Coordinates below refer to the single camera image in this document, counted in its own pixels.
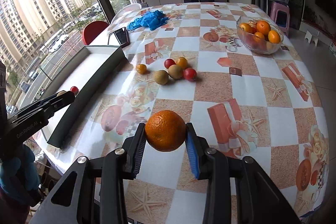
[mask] white chair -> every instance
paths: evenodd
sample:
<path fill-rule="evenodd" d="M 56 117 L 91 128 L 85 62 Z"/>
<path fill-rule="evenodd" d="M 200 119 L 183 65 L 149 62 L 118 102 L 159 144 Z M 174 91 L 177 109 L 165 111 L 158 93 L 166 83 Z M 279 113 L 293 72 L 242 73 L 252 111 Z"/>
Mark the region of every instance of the white chair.
<path fill-rule="evenodd" d="M 111 24 L 116 21 L 119 17 L 121 17 L 123 14 L 125 14 L 126 12 L 130 12 L 130 11 L 135 11 L 135 10 L 140 10 L 141 9 L 141 4 L 139 3 L 132 3 L 130 5 L 127 5 L 126 7 L 124 7 L 123 9 L 121 9 L 112 19 Z"/>
<path fill-rule="evenodd" d="M 319 38 L 316 37 L 316 36 L 314 36 L 314 35 L 312 35 L 308 30 L 307 30 L 306 35 L 305 35 L 304 38 L 305 38 L 305 39 L 306 39 L 306 38 L 308 39 L 308 43 L 309 43 L 309 44 L 310 44 L 311 40 L 313 40 L 314 43 L 315 43 L 315 46 L 317 47 L 317 43 L 318 43 L 318 41 L 319 41 Z"/>

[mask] red cherry tomato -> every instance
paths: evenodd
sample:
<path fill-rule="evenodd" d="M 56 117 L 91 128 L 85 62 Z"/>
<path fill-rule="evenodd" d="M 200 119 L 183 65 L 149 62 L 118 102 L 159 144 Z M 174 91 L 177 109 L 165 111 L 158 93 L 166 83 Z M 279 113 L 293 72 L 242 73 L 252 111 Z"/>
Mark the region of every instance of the red cherry tomato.
<path fill-rule="evenodd" d="M 168 58 L 166 59 L 164 65 L 165 65 L 165 68 L 168 69 L 171 65 L 176 65 L 176 63 L 174 60 Z"/>
<path fill-rule="evenodd" d="M 72 86 L 70 91 L 72 91 L 75 95 L 77 95 L 79 93 L 79 89 L 76 86 Z"/>
<path fill-rule="evenodd" d="M 185 69 L 183 71 L 183 76 L 188 81 L 193 82 L 193 81 L 195 81 L 195 78 L 197 76 L 197 72 L 192 68 L 188 68 L 188 69 Z"/>

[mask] glass fruit bowl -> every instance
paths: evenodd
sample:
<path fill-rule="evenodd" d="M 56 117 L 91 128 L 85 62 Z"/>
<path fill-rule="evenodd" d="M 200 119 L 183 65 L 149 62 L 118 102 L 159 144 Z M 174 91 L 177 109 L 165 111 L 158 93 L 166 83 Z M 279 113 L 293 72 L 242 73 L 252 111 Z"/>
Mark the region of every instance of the glass fruit bowl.
<path fill-rule="evenodd" d="M 259 20 L 256 18 L 241 16 L 237 20 L 237 34 L 239 39 L 247 48 L 253 52 L 258 54 L 272 54 L 280 48 L 284 40 L 282 32 L 277 27 L 270 24 L 271 30 L 276 31 L 280 35 L 280 43 L 277 44 L 266 41 L 260 37 L 255 36 L 254 34 L 245 32 L 241 27 L 239 27 L 241 23 L 256 24 L 258 21 Z"/>

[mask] blue rubber glove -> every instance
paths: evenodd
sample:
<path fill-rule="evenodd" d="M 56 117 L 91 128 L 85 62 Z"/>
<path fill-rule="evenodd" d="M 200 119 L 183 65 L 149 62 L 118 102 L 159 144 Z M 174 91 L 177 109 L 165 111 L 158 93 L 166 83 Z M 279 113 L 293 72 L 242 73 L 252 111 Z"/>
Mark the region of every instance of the blue rubber glove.
<path fill-rule="evenodd" d="M 131 31 L 139 27 L 149 27 L 149 30 L 153 31 L 156 28 L 165 25 L 169 17 L 165 17 L 165 14 L 159 10 L 154 12 L 147 12 L 142 17 L 135 19 L 128 24 L 127 30 Z"/>
<path fill-rule="evenodd" d="M 34 160 L 34 153 L 30 150 L 30 148 L 26 145 L 23 147 L 24 149 L 24 159 L 23 169 L 25 173 L 26 183 L 25 188 L 29 190 L 37 190 L 40 184 L 40 178 L 36 171 Z M 19 158 L 14 157 L 10 160 L 7 160 L 0 165 L 0 186 L 2 190 L 9 196 L 20 202 L 21 204 L 25 204 L 26 202 L 20 196 L 18 191 L 14 188 L 11 183 L 10 178 L 16 174 L 21 166 L 21 161 Z"/>

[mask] table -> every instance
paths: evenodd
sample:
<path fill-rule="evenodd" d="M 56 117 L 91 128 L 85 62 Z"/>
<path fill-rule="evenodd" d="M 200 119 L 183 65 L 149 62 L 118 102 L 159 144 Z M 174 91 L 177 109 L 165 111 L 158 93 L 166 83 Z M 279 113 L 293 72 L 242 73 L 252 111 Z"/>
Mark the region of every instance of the table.
<path fill-rule="evenodd" d="M 92 45 L 107 44 L 111 31 L 148 10 L 161 10 L 170 20 L 154 31 L 142 27 L 129 32 L 131 44 L 124 48 L 128 63 L 88 98 L 68 145 L 58 150 L 47 145 L 41 133 L 34 135 L 60 171 L 65 172 L 79 156 L 105 156 L 133 136 L 151 113 L 170 109 L 192 122 L 196 133 L 224 154 L 255 158 L 297 215 L 320 205 L 329 163 L 326 120 L 314 81 L 290 40 L 284 37 L 284 47 L 272 55 L 258 55 L 237 38 L 236 20 L 246 15 L 275 25 L 261 9 L 192 3 L 128 12 Z M 152 72 L 165 69 L 165 59 L 181 56 L 197 70 L 199 80 L 156 84 Z M 147 65 L 149 74 L 135 71 L 140 63 Z M 103 129 L 107 122 L 115 123 L 109 132 Z M 234 123 L 241 130 L 232 130 Z M 305 166 L 310 175 L 306 182 Z M 97 179 L 96 199 L 99 189 Z M 202 222 L 207 181 L 194 179 L 185 145 L 173 152 L 146 145 L 140 173 L 136 180 L 124 181 L 124 189 L 129 218 L 142 223 Z M 233 180 L 231 195 L 235 223 Z"/>

